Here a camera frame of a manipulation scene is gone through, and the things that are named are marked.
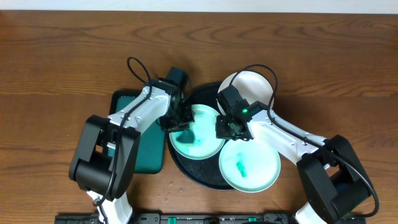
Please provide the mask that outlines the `green wet sponge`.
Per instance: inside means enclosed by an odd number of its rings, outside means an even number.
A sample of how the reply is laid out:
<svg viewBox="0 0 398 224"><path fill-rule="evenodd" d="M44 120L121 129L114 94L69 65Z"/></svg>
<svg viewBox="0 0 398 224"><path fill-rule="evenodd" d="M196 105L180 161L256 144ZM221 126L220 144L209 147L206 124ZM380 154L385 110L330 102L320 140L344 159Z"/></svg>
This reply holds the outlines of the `green wet sponge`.
<svg viewBox="0 0 398 224"><path fill-rule="evenodd" d="M191 129L185 129L176 137L176 141L186 146L192 146L195 143L195 134Z"/></svg>

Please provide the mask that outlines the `white plate with green stain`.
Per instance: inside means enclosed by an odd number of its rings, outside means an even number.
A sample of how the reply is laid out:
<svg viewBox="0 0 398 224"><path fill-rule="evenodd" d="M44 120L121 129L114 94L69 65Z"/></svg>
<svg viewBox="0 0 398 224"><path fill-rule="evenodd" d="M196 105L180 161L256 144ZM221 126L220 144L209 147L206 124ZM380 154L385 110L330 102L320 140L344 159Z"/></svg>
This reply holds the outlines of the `white plate with green stain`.
<svg viewBox="0 0 398 224"><path fill-rule="evenodd" d="M268 105L273 89L271 84L262 75L251 72L241 72L232 82L243 99L251 105L260 101Z"/></svg>

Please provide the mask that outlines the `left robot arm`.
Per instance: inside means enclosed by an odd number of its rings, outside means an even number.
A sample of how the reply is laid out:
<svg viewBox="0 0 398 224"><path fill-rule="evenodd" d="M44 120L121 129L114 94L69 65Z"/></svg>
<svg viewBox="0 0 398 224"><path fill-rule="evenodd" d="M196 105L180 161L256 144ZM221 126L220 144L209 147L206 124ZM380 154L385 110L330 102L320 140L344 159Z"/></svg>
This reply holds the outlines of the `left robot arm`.
<svg viewBox="0 0 398 224"><path fill-rule="evenodd" d="M105 118L90 116L83 126L69 178L86 191L101 223L128 223L132 207L126 190L133 177L141 135L158 121L163 130L188 129L193 112L185 104L188 75L172 67L166 78L145 83L141 94Z"/></svg>

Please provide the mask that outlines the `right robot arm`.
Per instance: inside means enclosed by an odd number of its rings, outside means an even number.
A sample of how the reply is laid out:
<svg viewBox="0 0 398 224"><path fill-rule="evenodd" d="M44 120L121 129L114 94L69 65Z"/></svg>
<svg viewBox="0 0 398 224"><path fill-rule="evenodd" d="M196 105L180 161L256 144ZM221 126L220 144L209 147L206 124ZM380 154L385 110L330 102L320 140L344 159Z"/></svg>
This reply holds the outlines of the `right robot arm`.
<svg viewBox="0 0 398 224"><path fill-rule="evenodd" d="M220 171L242 192L260 192L277 179L286 157L296 165L307 198L295 223L360 222L379 210L379 199L350 142L313 135L279 118L259 101L222 100L216 136L227 139Z"/></svg>

